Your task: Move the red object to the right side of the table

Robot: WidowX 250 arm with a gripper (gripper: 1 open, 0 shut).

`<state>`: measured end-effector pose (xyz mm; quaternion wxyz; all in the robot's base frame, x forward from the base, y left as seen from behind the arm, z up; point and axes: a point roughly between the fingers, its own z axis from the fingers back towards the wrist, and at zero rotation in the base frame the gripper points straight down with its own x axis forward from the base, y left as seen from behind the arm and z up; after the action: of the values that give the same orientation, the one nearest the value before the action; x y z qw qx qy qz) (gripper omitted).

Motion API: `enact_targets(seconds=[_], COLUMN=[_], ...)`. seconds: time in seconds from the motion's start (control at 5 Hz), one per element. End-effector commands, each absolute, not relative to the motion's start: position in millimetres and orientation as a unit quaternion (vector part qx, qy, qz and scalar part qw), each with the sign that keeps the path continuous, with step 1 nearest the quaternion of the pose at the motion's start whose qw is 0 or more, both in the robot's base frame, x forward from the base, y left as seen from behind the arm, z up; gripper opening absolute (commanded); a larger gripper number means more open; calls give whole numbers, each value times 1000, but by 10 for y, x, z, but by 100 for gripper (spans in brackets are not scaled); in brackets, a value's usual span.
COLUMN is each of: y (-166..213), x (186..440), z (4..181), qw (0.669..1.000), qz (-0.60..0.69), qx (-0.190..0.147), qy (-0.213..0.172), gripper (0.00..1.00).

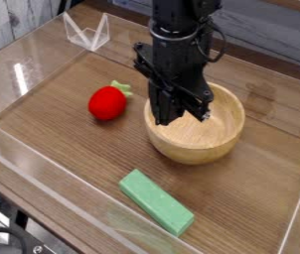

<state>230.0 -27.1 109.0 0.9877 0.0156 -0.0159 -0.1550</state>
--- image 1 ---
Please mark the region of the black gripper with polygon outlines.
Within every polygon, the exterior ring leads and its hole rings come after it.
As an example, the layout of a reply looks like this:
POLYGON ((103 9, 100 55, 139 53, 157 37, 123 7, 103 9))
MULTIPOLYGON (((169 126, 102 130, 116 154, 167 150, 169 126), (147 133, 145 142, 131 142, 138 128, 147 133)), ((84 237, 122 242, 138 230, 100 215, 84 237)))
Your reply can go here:
POLYGON ((155 124, 167 126, 185 110, 203 122, 210 118, 214 95, 203 78, 210 59, 213 30, 161 31, 151 28, 153 44, 135 43, 134 66, 149 78, 149 98, 155 124))

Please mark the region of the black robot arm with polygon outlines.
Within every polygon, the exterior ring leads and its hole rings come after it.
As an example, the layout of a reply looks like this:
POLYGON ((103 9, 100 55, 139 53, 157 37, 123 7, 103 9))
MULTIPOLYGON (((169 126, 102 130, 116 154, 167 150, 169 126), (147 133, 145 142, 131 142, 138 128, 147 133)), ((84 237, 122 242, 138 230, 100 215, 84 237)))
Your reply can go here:
POLYGON ((186 113, 210 118, 214 93, 203 77, 213 34, 222 30, 213 14, 222 0, 153 0, 149 21, 151 44, 135 43, 134 67, 149 78, 151 113, 158 125, 169 125, 186 113))

